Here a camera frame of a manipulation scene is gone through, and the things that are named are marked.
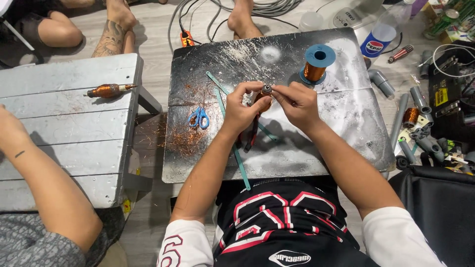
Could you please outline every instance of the pepsi bottle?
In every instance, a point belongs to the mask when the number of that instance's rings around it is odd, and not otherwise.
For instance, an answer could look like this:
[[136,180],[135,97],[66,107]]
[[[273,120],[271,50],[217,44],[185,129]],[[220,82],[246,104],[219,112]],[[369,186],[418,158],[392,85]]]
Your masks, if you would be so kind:
[[369,68],[371,64],[376,61],[396,35],[402,31],[402,26],[410,18],[412,3],[414,1],[415,0],[404,0],[392,5],[378,19],[360,47],[366,68]]

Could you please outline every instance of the blue scissors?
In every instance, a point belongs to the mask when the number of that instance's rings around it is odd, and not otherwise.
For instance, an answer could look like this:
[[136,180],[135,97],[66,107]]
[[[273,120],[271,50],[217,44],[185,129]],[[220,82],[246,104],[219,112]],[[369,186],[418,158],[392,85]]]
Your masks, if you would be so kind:
[[206,129],[209,126],[209,118],[208,115],[206,115],[205,108],[204,107],[198,107],[196,110],[191,113],[191,115],[188,117],[188,124],[190,127],[196,127],[199,125],[201,129]]

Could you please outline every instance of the black table top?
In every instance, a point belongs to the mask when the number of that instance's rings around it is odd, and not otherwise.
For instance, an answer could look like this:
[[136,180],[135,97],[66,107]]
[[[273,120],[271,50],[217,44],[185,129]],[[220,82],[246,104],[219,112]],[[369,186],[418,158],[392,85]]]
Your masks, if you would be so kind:
[[[320,117],[378,170],[394,169],[394,154],[358,41],[352,29],[342,28],[177,49],[171,66],[163,181],[184,182],[222,124],[215,84],[206,71],[230,92],[243,81],[302,82],[298,72],[305,65],[305,51],[314,44],[326,44],[336,53],[326,79],[314,87]],[[189,132],[188,116],[203,105],[210,118],[208,129]],[[290,124],[276,101],[262,114],[260,123],[281,142],[259,130],[253,148],[248,153],[240,150],[250,179],[327,174],[315,146]],[[231,154],[224,179],[241,178]]]

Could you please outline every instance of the orange power strip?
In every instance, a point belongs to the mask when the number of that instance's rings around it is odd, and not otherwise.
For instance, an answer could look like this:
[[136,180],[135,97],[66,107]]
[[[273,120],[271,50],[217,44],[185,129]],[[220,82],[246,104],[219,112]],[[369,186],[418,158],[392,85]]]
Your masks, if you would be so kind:
[[180,38],[181,38],[181,46],[183,47],[190,47],[190,46],[194,46],[195,45],[195,42],[193,42],[192,40],[190,39],[193,39],[193,37],[191,37],[191,34],[189,31],[186,31],[186,33],[188,34],[188,37],[183,37],[183,33],[181,32],[180,33]]

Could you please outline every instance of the hand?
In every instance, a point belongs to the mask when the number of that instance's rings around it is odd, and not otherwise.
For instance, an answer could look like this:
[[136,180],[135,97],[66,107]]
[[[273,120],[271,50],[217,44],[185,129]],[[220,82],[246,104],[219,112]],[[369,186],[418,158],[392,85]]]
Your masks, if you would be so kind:
[[0,150],[8,154],[16,146],[29,142],[30,136],[21,121],[0,104]]
[[273,86],[272,96],[282,106],[285,115],[304,134],[311,132],[323,121],[318,115],[317,92],[298,82],[289,87]]
[[232,136],[238,136],[252,122],[257,112],[270,103],[272,98],[265,96],[247,107],[242,104],[244,93],[256,92],[264,86],[261,82],[245,82],[237,85],[234,92],[226,97],[226,116],[220,131],[224,131]]

